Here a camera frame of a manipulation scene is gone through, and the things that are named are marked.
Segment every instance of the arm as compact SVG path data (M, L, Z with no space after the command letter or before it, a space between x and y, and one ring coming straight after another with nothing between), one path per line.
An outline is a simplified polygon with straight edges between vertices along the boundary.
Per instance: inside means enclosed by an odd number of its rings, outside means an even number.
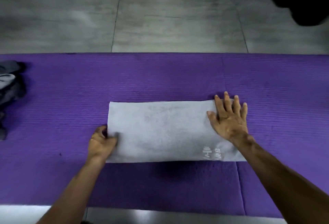
M212 127L245 157L286 222L328 223L329 196L263 150L248 134L247 104L244 103L241 109L239 98L235 96L232 105L227 92L224 94L225 108L218 96L215 96L215 104L219 118L214 112L207 113Z
M105 138L105 130L106 126L96 129L89 141L85 165L37 224L80 224L98 175L117 142L114 137Z

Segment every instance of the person's left arm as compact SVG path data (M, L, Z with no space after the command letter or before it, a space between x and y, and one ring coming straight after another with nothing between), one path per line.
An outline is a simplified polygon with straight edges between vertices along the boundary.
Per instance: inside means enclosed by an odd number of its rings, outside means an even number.
M115 137L103 135L105 130L106 126L96 129L89 141L85 165L37 224L80 224L98 175L117 143Z

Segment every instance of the ribbed mat texture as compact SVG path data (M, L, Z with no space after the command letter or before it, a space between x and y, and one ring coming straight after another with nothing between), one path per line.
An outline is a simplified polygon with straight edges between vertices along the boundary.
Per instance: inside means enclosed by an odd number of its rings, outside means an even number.
M50 205L83 165L110 101L202 101L227 90L282 162L329 193L329 56L22 54L25 98L6 110L0 204ZM247 163L106 164L90 206L281 217Z

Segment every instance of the white cloth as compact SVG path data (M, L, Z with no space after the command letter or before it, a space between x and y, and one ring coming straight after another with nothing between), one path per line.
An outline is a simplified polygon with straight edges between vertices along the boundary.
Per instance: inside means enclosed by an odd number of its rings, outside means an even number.
M118 143L107 162L245 161L212 129L214 101L109 104L108 134Z

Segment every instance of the forearm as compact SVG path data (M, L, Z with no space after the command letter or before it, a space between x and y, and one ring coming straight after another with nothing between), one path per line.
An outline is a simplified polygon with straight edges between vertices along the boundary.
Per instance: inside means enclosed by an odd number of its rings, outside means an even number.
M80 224L89 196L103 166L104 164L98 160L86 162L37 224Z
M329 196L263 150L246 133L233 144L251 165L288 224L328 223Z

